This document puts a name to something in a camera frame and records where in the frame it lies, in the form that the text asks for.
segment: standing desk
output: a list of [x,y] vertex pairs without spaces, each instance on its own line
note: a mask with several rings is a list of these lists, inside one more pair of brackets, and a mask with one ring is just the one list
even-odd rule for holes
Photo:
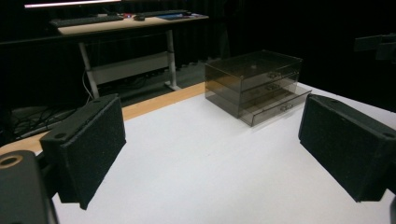
[[[299,85],[396,129],[395,113]],[[303,105],[250,127],[204,91],[201,83],[124,107],[127,144],[86,211],[54,196],[60,222],[389,223],[393,193],[355,203],[300,145]]]
[[[124,19],[123,21],[110,21],[95,24],[71,26],[59,28],[61,35],[85,35],[90,33],[100,33],[115,30],[131,30],[147,27],[158,27],[169,25],[173,23],[197,21],[208,19],[207,16],[192,14],[189,17],[183,17],[178,20],[166,20],[158,17],[146,18],[144,21],[135,21],[132,18]],[[85,48],[86,43],[80,41],[78,43],[81,52],[85,70],[92,89],[93,98],[99,97],[97,85],[107,83],[109,81],[117,80],[124,77],[129,77],[148,71],[164,68],[169,68],[169,81],[165,82],[169,88],[174,91],[180,90],[177,85],[176,66],[175,66],[175,51],[173,43],[172,30],[166,30],[167,51],[157,54],[148,55],[141,58],[127,60],[119,63],[106,64],[103,66],[91,67],[90,59]]]

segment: plastic storage box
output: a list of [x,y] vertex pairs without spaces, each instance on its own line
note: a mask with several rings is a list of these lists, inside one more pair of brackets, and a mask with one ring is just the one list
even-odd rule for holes
[[303,60],[262,50],[205,65],[205,98],[254,126],[310,92],[297,86]]

